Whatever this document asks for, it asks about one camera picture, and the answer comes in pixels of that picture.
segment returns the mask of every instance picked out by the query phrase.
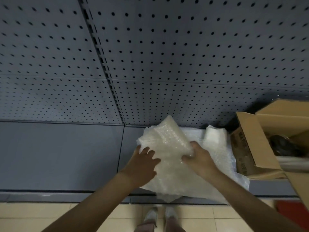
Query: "leg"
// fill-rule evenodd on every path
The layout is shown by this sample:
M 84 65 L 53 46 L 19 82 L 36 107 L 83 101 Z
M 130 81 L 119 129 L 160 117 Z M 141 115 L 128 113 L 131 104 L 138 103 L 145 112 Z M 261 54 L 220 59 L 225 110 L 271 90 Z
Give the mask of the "leg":
M 158 210 L 152 208 L 145 216 L 145 220 L 139 224 L 134 232 L 154 232 L 157 227 Z
M 181 228 L 178 222 L 178 216 L 172 207 L 167 207 L 165 210 L 165 232 L 186 232 Z

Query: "pants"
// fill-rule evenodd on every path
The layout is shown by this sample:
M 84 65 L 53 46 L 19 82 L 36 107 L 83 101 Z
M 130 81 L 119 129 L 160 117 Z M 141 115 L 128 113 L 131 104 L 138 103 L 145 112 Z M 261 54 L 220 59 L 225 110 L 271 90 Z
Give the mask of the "pants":
M 157 227 L 155 221 L 150 219 L 139 224 L 134 230 L 134 232 L 154 232 L 155 227 Z M 181 226 L 179 225 L 178 221 L 175 218 L 169 218 L 166 221 L 165 232 L 186 232 L 186 231 L 183 228 L 181 228 Z

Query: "foot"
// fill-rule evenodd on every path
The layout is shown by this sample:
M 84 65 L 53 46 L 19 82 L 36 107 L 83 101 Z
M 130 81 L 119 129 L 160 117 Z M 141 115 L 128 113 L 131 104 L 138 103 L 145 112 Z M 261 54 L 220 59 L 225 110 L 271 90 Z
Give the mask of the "foot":
M 158 219 L 158 209 L 152 208 L 147 212 L 144 221 L 154 220 L 157 223 L 157 219 Z
M 178 215 L 173 207 L 166 207 L 165 209 L 165 219 L 167 220 L 169 218 L 175 218 L 176 220 L 178 220 Z

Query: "plastic packaging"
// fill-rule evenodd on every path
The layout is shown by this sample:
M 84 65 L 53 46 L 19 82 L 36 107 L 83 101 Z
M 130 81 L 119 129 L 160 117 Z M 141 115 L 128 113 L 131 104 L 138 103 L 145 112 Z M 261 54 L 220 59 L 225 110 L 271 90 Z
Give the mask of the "plastic packaging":
M 207 198 L 227 203 L 212 185 L 195 174 L 181 160 L 183 155 L 193 155 L 190 141 L 197 141 L 210 152 L 216 166 L 245 189 L 249 189 L 249 179 L 235 172 L 235 158 L 228 147 L 225 129 L 208 126 L 206 130 L 179 128 L 171 116 L 158 126 L 145 128 L 137 143 L 141 150 L 150 147 L 155 151 L 153 158 L 161 162 L 155 167 L 157 175 L 143 189 L 154 191 L 157 197 L 171 202 L 181 196 Z

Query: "forearm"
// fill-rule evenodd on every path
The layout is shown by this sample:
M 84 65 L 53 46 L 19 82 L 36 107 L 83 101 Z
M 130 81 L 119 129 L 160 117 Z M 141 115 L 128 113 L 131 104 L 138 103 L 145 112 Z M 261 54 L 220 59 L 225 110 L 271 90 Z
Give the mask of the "forearm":
M 118 173 L 104 187 L 53 222 L 43 232 L 94 232 L 133 190 L 123 173 Z
M 294 222 L 280 215 L 250 192 L 243 189 L 222 172 L 204 177 L 226 198 L 229 204 L 255 232 L 304 231 Z

